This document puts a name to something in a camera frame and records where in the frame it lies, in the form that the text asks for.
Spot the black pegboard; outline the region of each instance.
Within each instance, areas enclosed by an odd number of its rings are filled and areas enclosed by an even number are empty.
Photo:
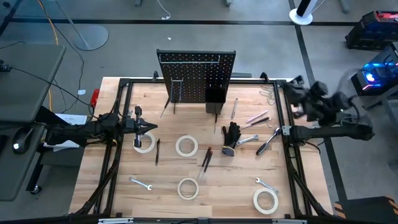
[[[156,52],[172,103],[205,103],[205,90],[213,86],[223,89],[226,95],[234,66],[235,51],[157,50]]]

